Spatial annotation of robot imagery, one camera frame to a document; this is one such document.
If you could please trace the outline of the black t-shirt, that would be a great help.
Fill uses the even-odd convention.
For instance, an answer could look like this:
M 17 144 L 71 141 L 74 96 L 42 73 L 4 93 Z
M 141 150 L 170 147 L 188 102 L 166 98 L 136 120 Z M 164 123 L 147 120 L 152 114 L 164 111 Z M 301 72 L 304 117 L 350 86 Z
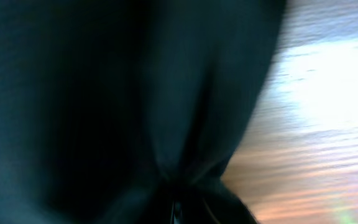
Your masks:
M 0 223 L 179 223 L 179 191 L 223 184 L 286 5 L 0 0 Z

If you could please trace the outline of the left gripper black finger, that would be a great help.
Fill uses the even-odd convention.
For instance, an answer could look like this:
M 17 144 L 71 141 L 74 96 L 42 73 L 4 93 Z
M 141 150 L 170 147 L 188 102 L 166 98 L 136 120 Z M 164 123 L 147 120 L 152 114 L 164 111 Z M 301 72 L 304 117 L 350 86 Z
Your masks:
M 223 184 L 217 189 L 185 188 L 178 193 L 181 224 L 257 224 L 242 201 Z

